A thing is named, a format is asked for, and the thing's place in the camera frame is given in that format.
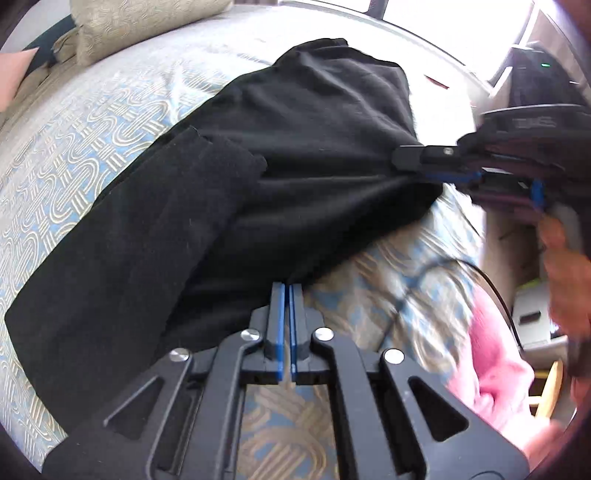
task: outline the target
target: wire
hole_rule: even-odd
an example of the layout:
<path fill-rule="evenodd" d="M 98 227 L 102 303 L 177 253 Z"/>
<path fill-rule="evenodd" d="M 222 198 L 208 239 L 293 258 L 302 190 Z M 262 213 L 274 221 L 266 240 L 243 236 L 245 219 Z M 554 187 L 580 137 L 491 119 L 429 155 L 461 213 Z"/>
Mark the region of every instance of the wire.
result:
<path fill-rule="evenodd" d="M 501 304 L 501 307 L 503 308 L 503 311 L 505 312 L 507 320 L 509 321 L 509 326 L 511 327 L 511 330 L 513 331 L 513 336 L 515 337 L 515 341 L 517 343 L 517 346 L 519 347 L 519 349 L 521 351 L 523 351 L 523 345 L 521 345 L 519 335 L 517 335 L 517 328 L 515 328 L 515 322 L 513 321 L 513 317 L 511 315 L 511 312 L 509 311 L 509 308 L 507 307 L 505 300 L 503 300 L 503 297 L 501 297 L 501 294 L 496 289 L 495 284 L 489 278 L 489 276 L 486 275 L 486 273 L 484 273 L 482 271 L 482 269 L 480 267 L 477 267 L 475 264 L 469 262 L 468 260 L 464 260 L 462 258 L 446 258 L 442 261 L 433 262 L 433 263 L 423 267 L 423 269 L 420 271 L 420 273 L 416 277 L 414 277 L 413 281 L 411 282 L 411 285 L 407 288 L 402 299 L 400 301 L 397 301 L 397 300 L 394 301 L 394 304 L 397 305 L 396 314 L 394 315 L 394 317 L 392 318 L 392 321 L 390 322 L 390 324 L 388 325 L 388 327 L 384 331 L 384 336 L 382 337 L 382 341 L 379 343 L 379 346 L 381 346 L 384 343 L 384 341 L 386 340 L 386 338 L 388 338 L 391 335 L 392 329 L 394 328 L 394 326 L 398 322 L 398 319 L 400 318 L 400 312 L 401 312 L 402 308 L 408 302 L 410 295 L 412 295 L 412 293 L 419 286 L 419 284 L 420 284 L 421 280 L 423 279 L 423 277 L 425 276 L 425 274 L 427 274 L 428 272 L 430 272 L 431 270 L 433 270 L 435 268 L 445 267 L 446 265 L 449 265 L 451 263 L 463 264 L 463 265 L 471 268 L 473 271 L 478 273 L 482 277 L 482 279 L 486 281 L 486 283 L 488 283 L 488 286 L 491 288 L 491 290 L 496 295 L 496 298 L 499 300 L 499 303 Z"/>

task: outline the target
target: black cloth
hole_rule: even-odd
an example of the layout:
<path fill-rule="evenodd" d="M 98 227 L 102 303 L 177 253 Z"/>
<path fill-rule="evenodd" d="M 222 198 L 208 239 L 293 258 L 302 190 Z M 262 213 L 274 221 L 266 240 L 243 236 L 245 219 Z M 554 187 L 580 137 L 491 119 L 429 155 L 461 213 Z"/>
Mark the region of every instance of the black cloth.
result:
<path fill-rule="evenodd" d="M 220 145 L 215 161 L 197 153 L 195 130 Z M 389 166 L 397 146 L 417 143 L 402 69 L 342 39 L 228 84 L 109 185 L 9 308 L 41 400 L 68 431 L 171 348 L 209 348 L 245 327 L 273 281 L 313 281 L 419 219 L 441 187 Z M 262 160 L 247 151 L 267 161 L 258 181 Z M 211 176 L 231 176 L 238 199 L 210 198 Z"/>

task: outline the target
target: screw head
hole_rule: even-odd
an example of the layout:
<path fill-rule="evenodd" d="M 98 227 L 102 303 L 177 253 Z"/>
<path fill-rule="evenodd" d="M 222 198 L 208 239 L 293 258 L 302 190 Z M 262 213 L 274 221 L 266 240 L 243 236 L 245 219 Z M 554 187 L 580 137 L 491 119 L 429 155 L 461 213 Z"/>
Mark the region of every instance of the screw head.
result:
<path fill-rule="evenodd" d="M 321 327 L 321 328 L 316 329 L 316 331 L 314 332 L 314 335 L 321 342 L 328 342 L 329 340 L 333 339 L 333 337 L 335 336 L 335 333 L 331 329 L 329 329 L 328 327 Z"/>
<path fill-rule="evenodd" d="M 401 364 L 404 360 L 404 353 L 397 348 L 391 348 L 384 352 L 384 360 L 393 365 Z"/>
<path fill-rule="evenodd" d="M 247 328 L 246 330 L 240 332 L 240 337 L 245 342 L 255 342 L 259 338 L 261 338 L 261 334 L 258 330 L 254 328 Z"/>
<path fill-rule="evenodd" d="M 184 362 L 184 361 L 187 361 L 190 356 L 191 356 L 191 352 L 189 352 L 186 348 L 175 348 L 174 350 L 172 350 L 168 354 L 168 357 L 173 362 Z"/>

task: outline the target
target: patterned bedspread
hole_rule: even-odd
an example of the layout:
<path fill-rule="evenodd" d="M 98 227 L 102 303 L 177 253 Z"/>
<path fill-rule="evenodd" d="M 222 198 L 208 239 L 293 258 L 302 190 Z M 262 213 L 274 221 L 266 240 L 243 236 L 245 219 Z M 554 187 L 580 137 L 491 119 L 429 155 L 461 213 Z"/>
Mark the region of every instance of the patterned bedspread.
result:
<path fill-rule="evenodd" d="M 35 395 L 4 323 L 19 289 L 100 191 L 159 135 L 235 77 L 320 37 L 347 38 L 404 67 L 422 142 L 454 141 L 473 129 L 467 96 L 458 87 L 462 75 L 406 34 L 288 6 L 236 7 L 87 69 L 69 60 L 0 129 L 0 421 L 38 469 L 65 433 Z M 433 86 L 423 76 L 433 70 L 456 86 Z M 458 265 L 417 275 L 446 257 L 477 261 L 482 230 L 479 209 L 449 187 L 421 222 L 341 265 L 309 288 L 306 300 L 360 346 L 397 345 L 445 379 L 467 335 L 472 282 Z M 400 302 L 408 288 L 412 294 Z M 392 335 L 382 342 L 394 319 Z M 337 478 L 331 432 L 324 388 L 251 387 L 240 475 Z"/>

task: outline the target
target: pink towel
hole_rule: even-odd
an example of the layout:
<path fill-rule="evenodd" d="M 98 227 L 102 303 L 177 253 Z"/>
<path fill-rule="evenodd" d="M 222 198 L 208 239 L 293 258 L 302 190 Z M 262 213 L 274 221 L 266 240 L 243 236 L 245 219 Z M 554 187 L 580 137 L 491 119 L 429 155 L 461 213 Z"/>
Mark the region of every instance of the pink towel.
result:
<path fill-rule="evenodd" d="M 447 387 L 527 456 L 535 467 L 563 428 L 530 413 L 528 390 L 534 371 L 521 359 L 501 312 L 475 287 L 470 342 L 460 353 Z"/>

